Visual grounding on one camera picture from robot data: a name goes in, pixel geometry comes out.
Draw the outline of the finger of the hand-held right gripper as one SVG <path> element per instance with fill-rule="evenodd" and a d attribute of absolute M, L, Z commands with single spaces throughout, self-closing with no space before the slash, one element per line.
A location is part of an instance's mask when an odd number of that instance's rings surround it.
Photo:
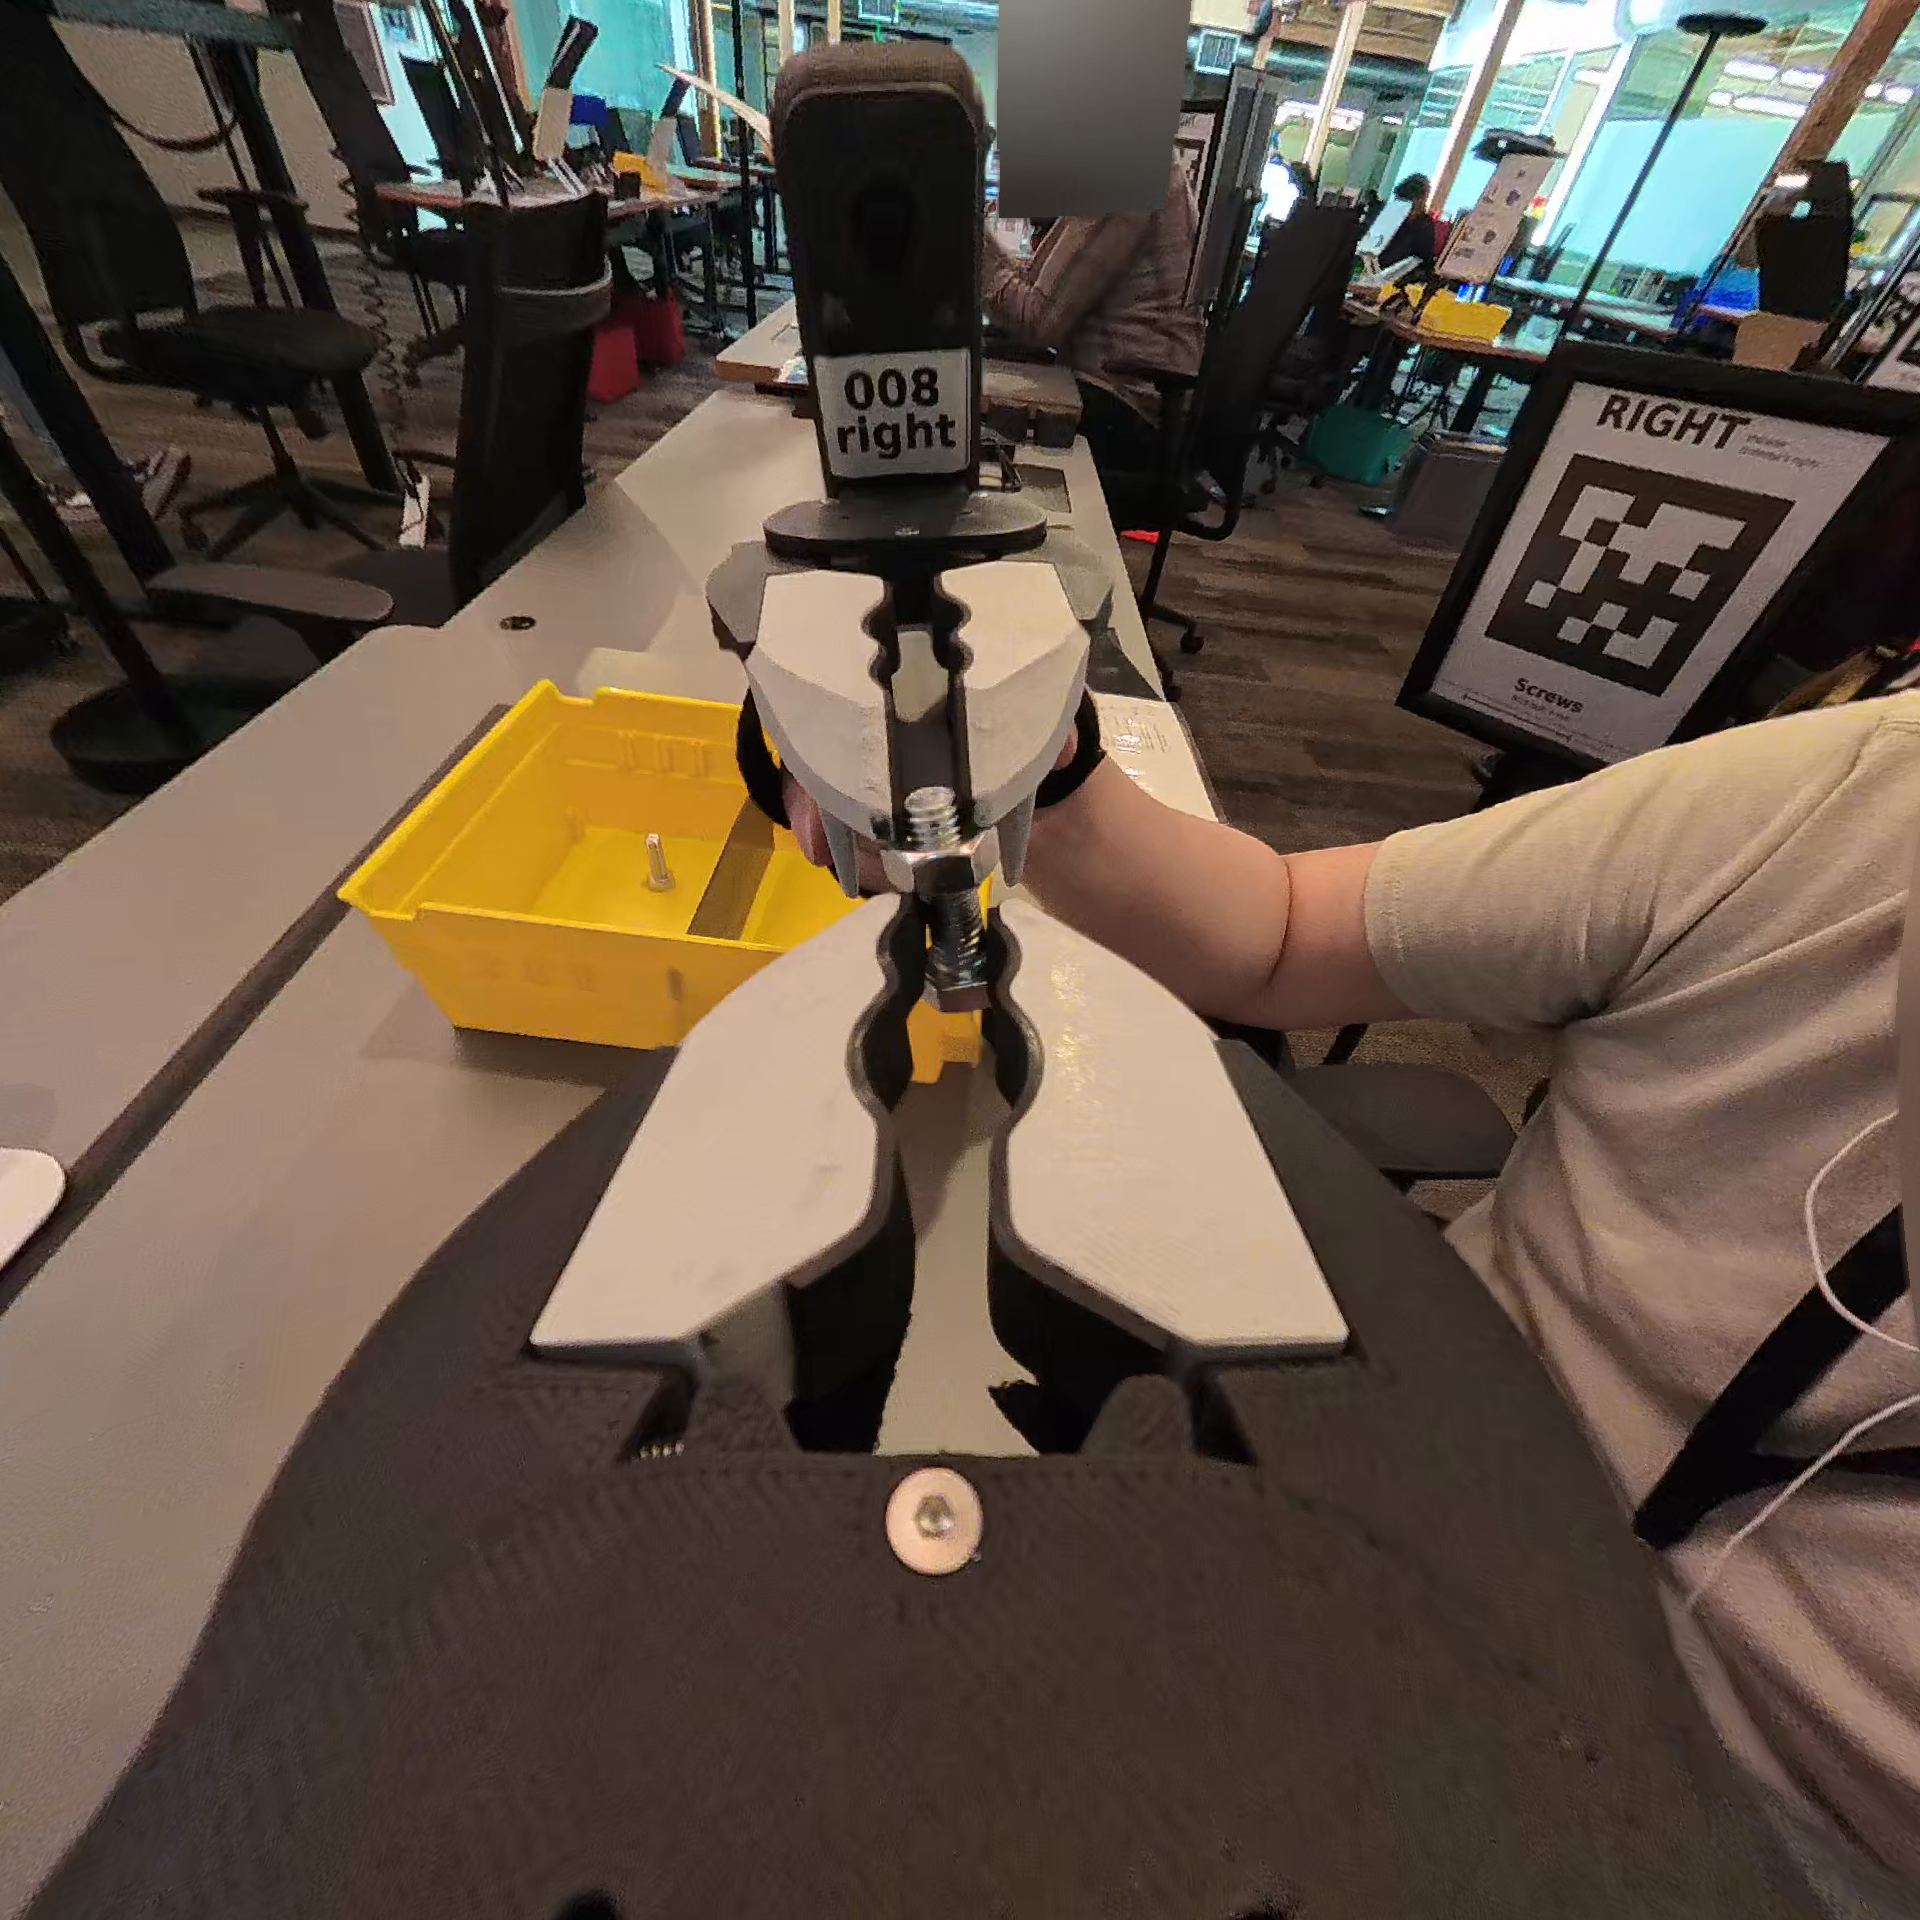
<path fill-rule="evenodd" d="M 1018 888 L 1038 796 L 1077 716 L 1087 631 L 1054 565 L 967 565 L 943 572 L 960 614 L 958 751 L 972 829 L 993 829 L 1004 888 Z"/>
<path fill-rule="evenodd" d="M 891 712 L 872 574 L 776 574 L 761 589 L 746 679 L 782 769 L 813 804 L 830 868 L 859 895 L 859 845 L 894 827 Z"/>

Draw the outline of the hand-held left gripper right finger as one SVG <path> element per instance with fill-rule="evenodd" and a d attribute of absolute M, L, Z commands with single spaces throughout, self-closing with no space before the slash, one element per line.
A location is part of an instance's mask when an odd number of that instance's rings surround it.
<path fill-rule="evenodd" d="M 1322 1363 L 1347 1321 L 1205 1020 L 1014 899 L 989 920 L 987 1314 L 1087 1429 L 1127 1380 Z"/>

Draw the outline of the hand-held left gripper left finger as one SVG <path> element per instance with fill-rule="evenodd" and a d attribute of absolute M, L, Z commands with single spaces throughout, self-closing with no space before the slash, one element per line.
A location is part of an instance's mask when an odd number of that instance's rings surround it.
<path fill-rule="evenodd" d="M 915 910 L 872 899 L 678 1049 L 539 1309 L 548 1363 L 744 1383 L 790 1420 L 876 1420 L 913 1303 L 897 1110 Z"/>

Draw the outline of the steel hex nut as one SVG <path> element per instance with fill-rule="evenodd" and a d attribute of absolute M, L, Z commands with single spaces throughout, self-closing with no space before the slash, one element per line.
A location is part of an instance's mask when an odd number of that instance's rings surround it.
<path fill-rule="evenodd" d="M 880 847 L 877 865 L 886 888 L 902 899 L 974 896 L 1000 866 L 998 829 L 938 848 Z"/>

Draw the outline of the yellow parts bin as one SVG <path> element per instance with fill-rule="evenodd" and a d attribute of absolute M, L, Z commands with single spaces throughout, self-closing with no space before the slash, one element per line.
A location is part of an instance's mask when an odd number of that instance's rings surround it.
<path fill-rule="evenodd" d="M 687 939 L 752 799 L 741 710 L 650 690 L 534 684 L 340 888 L 462 1030 L 658 1051 L 737 986 L 851 915 L 773 827 L 747 939 Z M 646 833 L 675 888 L 646 887 Z"/>

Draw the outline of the person's right forearm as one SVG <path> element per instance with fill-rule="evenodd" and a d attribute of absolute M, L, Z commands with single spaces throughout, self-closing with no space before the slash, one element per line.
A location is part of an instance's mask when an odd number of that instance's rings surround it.
<path fill-rule="evenodd" d="M 1215 1023 L 1289 1035 L 1413 1017 L 1370 948 L 1377 845 L 1281 854 L 1112 769 L 1038 873 L 1029 829 L 1021 876 L 1048 915 Z"/>

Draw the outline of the person's right hand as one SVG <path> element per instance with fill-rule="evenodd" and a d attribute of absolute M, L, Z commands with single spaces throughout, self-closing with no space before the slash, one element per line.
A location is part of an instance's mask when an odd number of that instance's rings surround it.
<path fill-rule="evenodd" d="M 838 868 L 830 848 L 826 818 L 790 771 L 776 766 L 776 772 L 780 775 L 780 803 L 785 833 L 811 866 L 836 878 Z M 1086 788 L 1091 788 L 1093 801 L 1104 799 L 1112 786 L 1109 776 L 1114 772 L 1099 733 L 1097 712 L 1087 694 L 1075 710 L 1072 733 L 1062 742 L 1054 771 L 1041 780 L 1035 794 L 1029 845 L 1029 868 L 1034 874 L 1040 873 L 1040 854 L 1045 842 L 1062 839 L 1056 829 L 1065 833 L 1067 827 L 1075 824 L 1077 817 L 1087 811 L 1084 804 Z M 883 859 L 876 842 L 857 839 L 853 899 L 883 896 L 889 890 Z"/>

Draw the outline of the white paper sheet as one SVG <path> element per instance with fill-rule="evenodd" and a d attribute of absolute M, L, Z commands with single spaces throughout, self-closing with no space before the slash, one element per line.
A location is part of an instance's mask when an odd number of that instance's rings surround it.
<path fill-rule="evenodd" d="M 1104 755 L 1156 803 L 1200 820 L 1220 820 L 1211 788 L 1179 710 L 1159 698 L 1091 694 Z"/>

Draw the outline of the black bin divider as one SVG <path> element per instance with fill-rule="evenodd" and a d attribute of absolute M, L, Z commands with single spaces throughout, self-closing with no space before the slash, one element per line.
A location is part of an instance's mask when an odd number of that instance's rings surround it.
<path fill-rule="evenodd" d="M 773 824 L 756 804 L 741 804 L 690 915 L 685 937 L 697 943 L 741 944 L 749 937 L 773 853 Z"/>

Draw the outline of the red storage box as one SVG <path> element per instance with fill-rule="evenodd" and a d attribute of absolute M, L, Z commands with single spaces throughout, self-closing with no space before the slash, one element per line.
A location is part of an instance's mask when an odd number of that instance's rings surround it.
<path fill-rule="evenodd" d="M 675 292 L 613 292 L 608 315 L 592 329 L 587 400 L 605 407 L 629 399 L 650 373 L 680 367 L 685 348 Z"/>

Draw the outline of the black high-back office chair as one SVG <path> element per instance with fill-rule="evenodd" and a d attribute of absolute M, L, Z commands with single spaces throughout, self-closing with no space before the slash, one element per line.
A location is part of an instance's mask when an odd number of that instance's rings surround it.
<path fill-rule="evenodd" d="M 156 613 L 260 614 L 333 660 L 382 626 L 441 626 L 581 511 L 592 336 L 612 313 L 605 198 L 469 198 L 462 226 L 462 387 L 444 543 L 384 547 L 336 572 L 190 561 L 147 583 Z"/>

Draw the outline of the green bag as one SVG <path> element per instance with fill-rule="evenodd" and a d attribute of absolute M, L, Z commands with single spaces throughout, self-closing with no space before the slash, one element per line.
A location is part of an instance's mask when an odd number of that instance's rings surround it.
<path fill-rule="evenodd" d="M 1399 473 L 1417 434 L 1390 414 L 1337 400 L 1310 420 L 1301 458 L 1315 476 L 1382 488 Z"/>

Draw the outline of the grey waste bin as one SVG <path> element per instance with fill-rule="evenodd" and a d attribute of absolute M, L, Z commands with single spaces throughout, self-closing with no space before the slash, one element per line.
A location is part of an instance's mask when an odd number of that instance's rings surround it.
<path fill-rule="evenodd" d="M 1458 551 L 1476 527 L 1505 444 L 1452 433 L 1421 434 L 1405 452 L 1384 525 L 1405 543 Z"/>

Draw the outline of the person in beige shirt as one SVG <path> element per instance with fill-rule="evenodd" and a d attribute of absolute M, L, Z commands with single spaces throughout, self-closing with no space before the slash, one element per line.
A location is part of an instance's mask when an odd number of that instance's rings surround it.
<path fill-rule="evenodd" d="M 1915 1301 L 1900 1020 L 1915 692 L 1716 733 L 1388 839 L 1419 1017 L 1543 1038 L 1452 1244 L 1546 1363 L 1736 1758 L 1915 1914 Z"/>

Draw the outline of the black floor stand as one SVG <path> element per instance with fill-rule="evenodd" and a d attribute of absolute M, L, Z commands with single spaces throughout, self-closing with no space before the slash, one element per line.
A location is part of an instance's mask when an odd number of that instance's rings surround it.
<path fill-rule="evenodd" d="M 135 601 L 113 596 L 10 436 L 1 439 L 3 504 L 61 595 L 3 541 L 3 559 L 28 598 L 3 596 L 5 617 L 85 624 L 117 672 L 116 684 L 65 708 L 49 741 L 87 788 L 146 799 L 273 706 L 282 686 L 240 675 L 167 675 L 135 636 L 135 619 L 181 624 L 191 614 L 255 614 L 291 631 L 328 662 L 387 623 L 391 596 L 320 572 L 175 561 L 75 380 L 65 373 L 21 283 L 1 267 L 3 363 L 61 456 L 81 481 L 102 527 L 137 580 Z"/>

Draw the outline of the black floor lamp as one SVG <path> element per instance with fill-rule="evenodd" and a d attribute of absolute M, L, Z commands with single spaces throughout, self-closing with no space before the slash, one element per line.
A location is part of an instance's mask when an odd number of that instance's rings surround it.
<path fill-rule="evenodd" d="M 1661 156 L 1665 155 L 1668 143 L 1692 105 L 1693 95 L 1699 90 L 1699 85 L 1707 72 L 1707 66 L 1714 63 L 1719 44 L 1728 39 L 1752 39 L 1759 34 L 1764 31 L 1764 20 L 1752 12 L 1738 12 L 1730 9 L 1693 11 L 1677 17 L 1675 31 L 1684 36 L 1689 36 L 1693 42 L 1692 65 L 1673 100 L 1665 109 L 1664 119 L 1657 125 L 1657 132 L 1649 139 L 1643 158 L 1614 213 L 1612 224 L 1605 229 L 1603 239 L 1596 244 L 1576 292 L 1560 315 L 1555 324 L 1555 336 L 1560 341 L 1578 334 L 1578 327 L 1585 316 L 1601 269 L 1615 250 L 1622 231 L 1634 214 L 1638 201 L 1643 196 L 1643 191 Z"/>

